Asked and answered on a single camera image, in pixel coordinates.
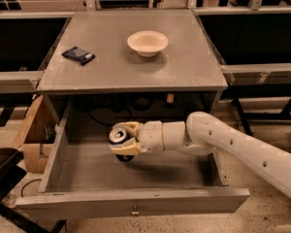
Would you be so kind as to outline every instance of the open drawer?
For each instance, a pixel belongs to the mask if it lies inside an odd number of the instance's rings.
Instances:
[[[218,155],[176,151],[122,163],[109,149],[110,127],[70,100],[35,197],[16,207],[37,218],[232,213],[249,196],[228,187]]]

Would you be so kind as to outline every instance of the concrete floor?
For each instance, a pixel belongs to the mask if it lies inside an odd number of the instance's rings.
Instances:
[[[248,110],[261,109],[261,106],[265,108],[265,105],[273,107],[272,103],[272,101],[243,102]],[[280,100],[276,104],[280,105],[281,103],[284,101]],[[17,129],[22,123],[23,112],[22,108],[17,109],[13,119],[9,120],[5,127],[0,128],[0,147],[8,147],[14,139]],[[243,130],[237,113],[229,102],[220,102],[215,115],[230,125]],[[272,142],[282,149],[291,150],[291,123],[251,122],[250,125],[254,135],[261,140]],[[248,188],[250,192],[250,197],[234,214],[70,219],[67,222],[68,232],[291,233],[291,200],[248,170],[233,156],[223,151],[219,151],[219,155],[230,186]],[[12,193],[12,196],[19,196],[20,187],[37,177],[39,175],[29,173],[19,188]],[[33,184],[31,189],[37,189],[38,185],[38,183]],[[44,220],[39,220],[38,223],[48,230],[54,224],[52,221]],[[0,233],[11,232],[22,231],[0,217]]]

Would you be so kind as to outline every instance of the bowl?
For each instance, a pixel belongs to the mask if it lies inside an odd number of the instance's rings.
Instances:
[[[168,45],[165,35],[155,31],[140,31],[127,40],[128,46],[143,57],[153,57]]]

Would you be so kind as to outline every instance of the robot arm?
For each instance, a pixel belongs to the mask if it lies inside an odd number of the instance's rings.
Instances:
[[[186,121],[117,124],[111,133],[125,135],[122,142],[110,137],[117,155],[178,150],[187,154],[209,154],[217,147],[235,156],[250,170],[291,198],[291,153],[280,150],[228,126],[206,113],[192,113]]]

